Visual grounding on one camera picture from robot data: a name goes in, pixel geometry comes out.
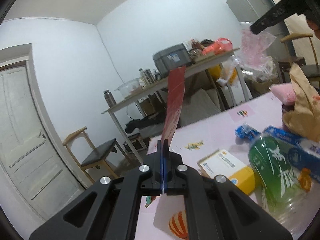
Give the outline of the clear red-print plastic bag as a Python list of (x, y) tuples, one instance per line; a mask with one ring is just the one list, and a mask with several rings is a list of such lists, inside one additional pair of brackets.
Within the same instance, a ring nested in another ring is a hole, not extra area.
[(265, 51), (276, 40), (276, 37), (267, 31), (255, 35), (249, 29), (241, 31), (241, 58), (249, 68), (260, 69), (267, 62)]

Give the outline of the blue toothpaste box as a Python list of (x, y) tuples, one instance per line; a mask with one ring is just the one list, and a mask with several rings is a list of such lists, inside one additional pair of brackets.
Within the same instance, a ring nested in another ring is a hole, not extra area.
[(310, 177), (319, 182), (319, 143), (285, 130), (269, 126), (264, 133), (274, 137), (289, 163), (298, 170), (307, 168)]

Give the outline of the red paper wrapper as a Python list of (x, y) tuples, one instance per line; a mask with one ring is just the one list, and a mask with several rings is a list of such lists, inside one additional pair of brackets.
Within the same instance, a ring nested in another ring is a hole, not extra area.
[(184, 93), (185, 93), (186, 66), (178, 67), (169, 72), (167, 112), (164, 122), (161, 141), (170, 146), (180, 119)]

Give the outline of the cardboard box with trash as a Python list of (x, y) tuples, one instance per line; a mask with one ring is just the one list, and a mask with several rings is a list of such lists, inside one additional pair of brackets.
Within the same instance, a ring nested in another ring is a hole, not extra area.
[(273, 63), (264, 65), (262, 69), (246, 67), (242, 74), (253, 98), (268, 93), (272, 85), (279, 83), (278, 72)]

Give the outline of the wooden chair near fridge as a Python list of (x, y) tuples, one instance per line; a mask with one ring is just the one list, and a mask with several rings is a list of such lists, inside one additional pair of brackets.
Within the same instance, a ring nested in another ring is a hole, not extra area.
[[(312, 37), (313, 37), (313, 35), (311, 33), (304, 33), (304, 34), (292, 33), (292, 34), (289, 34), (289, 35), (285, 36), (284, 38), (280, 39), (280, 43), (282, 43), (285, 46), (285, 50), (286, 50), (286, 54), (287, 54), (286, 58), (278, 61), (278, 66), (279, 66), (279, 70), (280, 70), (280, 74), (281, 74), (281, 78), (282, 78), (282, 83), (286, 82), (285, 73), (289, 74), (291, 65), (293, 63), (296, 63), (297, 65), (300, 66), (301, 70), (303, 71), (303, 73), (305, 74), (306, 78), (309, 81), (317, 82), (319, 85), (319, 63), (318, 63), (315, 47), (314, 47), (312, 39), (311, 39)], [(297, 57), (297, 56), (290, 55), (289, 47), (287, 44), (289, 42), (292, 42), (293, 40), (299, 40), (301, 38), (308, 38), (309, 39), (312, 53), (313, 53), (313, 57), (315, 59), (315, 64), (306, 64), (306, 60), (304, 57)]]

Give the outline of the grey refrigerator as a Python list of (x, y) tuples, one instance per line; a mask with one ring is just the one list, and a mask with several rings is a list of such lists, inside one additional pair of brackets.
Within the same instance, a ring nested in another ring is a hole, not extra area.
[[(226, 2), (239, 22), (255, 22), (273, 6), (272, 0), (227, 0)], [(285, 22), (267, 29), (276, 40), (267, 49), (267, 54), (275, 59), (282, 59), (286, 55), (285, 46), (280, 39), (289, 34)]]

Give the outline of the white yellow medicine box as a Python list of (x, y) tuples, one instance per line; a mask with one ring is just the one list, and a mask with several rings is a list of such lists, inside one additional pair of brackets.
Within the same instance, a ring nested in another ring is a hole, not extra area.
[(225, 149), (200, 159), (197, 162), (205, 177), (215, 178), (223, 175), (248, 196), (255, 191), (254, 171)]

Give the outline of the green plastic bottle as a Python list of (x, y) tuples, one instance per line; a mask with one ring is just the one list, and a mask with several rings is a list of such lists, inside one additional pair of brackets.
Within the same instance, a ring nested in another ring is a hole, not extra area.
[(261, 183), (264, 210), (280, 224), (289, 222), (300, 209), (306, 192), (279, 143), (270, 135), (260, 134), (252, 140), (248, 158)]

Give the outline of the red plastic bag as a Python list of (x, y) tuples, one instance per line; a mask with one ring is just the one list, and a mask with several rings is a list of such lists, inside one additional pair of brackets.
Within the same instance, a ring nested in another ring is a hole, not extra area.
[(213, 53), (214, 55), (219, 55), (224, 52), (230, 51), (233, 49), (232, 42), (227, 38), (218, 38), (212, 44), (205, 47), (202, 51), (203, 55)]

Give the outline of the blue crumpled wrapper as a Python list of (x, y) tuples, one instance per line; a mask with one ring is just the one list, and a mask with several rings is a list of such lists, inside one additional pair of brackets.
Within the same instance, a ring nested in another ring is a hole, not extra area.
[(240, 139), (253, 140), (255, 137), (260, 135), (260, 133), (248, 124), (243, 124), (235, 130), (235, 135)]

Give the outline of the long white side table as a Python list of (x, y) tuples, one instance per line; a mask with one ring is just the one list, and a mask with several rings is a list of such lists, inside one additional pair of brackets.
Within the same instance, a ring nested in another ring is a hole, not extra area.
[(201, 72), (206, 73), (206, 76), (208, 77), (210, 84), (213, 86), (213, 88), (217, 89), (217, 84), (213, 80), (210, 73), (208, 72), (208, 69), (217, 64), (221, 65), (223, 62), (227, 61), (231, 56), (233, 56), (234, 53), (238, 50), (239, 48), (235, 48), (233, 50), (229, 50), (219, 55), (208, 56), (200, 60), (198, 63), (191, 65), (190, 67), (179, 67), (175, 70), (172, 70), (170, 71), (168, 77), (163, 78), (152, 85), (149, 85), (148, 87), (146, 87), (146, 89), (143, 89), (141, 91), (131, 94), (130, 96), (125, 98), (123, 101), (103, 111), (103, 113), (108, 113), (110, 115), (111, 119), (113, 120), (121, 136), (125, 139), (129, 148), (132, 150), (133, 154), (135, 155), (139, 163), (142, 164), (143, 159), (140, 156), (140, 154), (137, 152), (137, 150), (134, 148), (132, 142), (130, 141), (129, 137), (127, 136), (120, 122), (115, 116), (115, 113), (125, 108), (126, 106), (138, 101), (139, 99), (146, 97), (154, 92), (157, 92), (163, 88), (167, 88), (168, 91), (171, 93), (174, 91), (175, 88), (182, 87), (182, 85), (184, 85), (184, 81), (186, 78), (197, 75)]

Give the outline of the black bag on floor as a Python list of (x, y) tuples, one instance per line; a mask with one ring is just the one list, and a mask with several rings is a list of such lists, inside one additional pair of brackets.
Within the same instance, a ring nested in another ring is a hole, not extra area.
[(135, 129), (146, 128), (152, 125), (157, 125), (163, 123), (165, 117), (163, 116), (156, 116), (154, 118), (150, 118), (148, 116), (144, 117), (143, 119), (135, 119), (131, 120), (126, 124), (125, 132), (127, 134), (132, 133)]

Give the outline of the brown paper bag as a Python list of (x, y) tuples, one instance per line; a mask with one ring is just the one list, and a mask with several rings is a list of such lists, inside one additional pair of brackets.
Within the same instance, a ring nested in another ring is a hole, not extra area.
[(294, 110), (283, 115), (283, 123), (290, 132), (319, 142), (319, 94), (299, 65), (294, 63), (289, 74), (296, 100)]

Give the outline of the clear glass bowl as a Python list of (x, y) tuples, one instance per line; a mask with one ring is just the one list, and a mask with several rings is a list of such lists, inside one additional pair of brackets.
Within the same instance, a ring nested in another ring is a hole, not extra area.
[(140, 85), (140, 79), (135, 78), (130, 81), (127, 81), (126, 83), (122, 84), (119, 86), (116, 91), (119, 91), (120, 94), (124, 97), (127, 98), (131, 96), (132, 94), (136, 94), (140, 91), (142, 91), (143, 88)]

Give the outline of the grey rice cooker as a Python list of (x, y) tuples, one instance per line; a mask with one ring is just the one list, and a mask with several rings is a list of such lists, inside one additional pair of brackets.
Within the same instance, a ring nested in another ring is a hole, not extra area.
[(173, 69), (192, 64), (189, 53), (182, 43), (155, 53), (153, 61), (161, 77), (167, 77)]

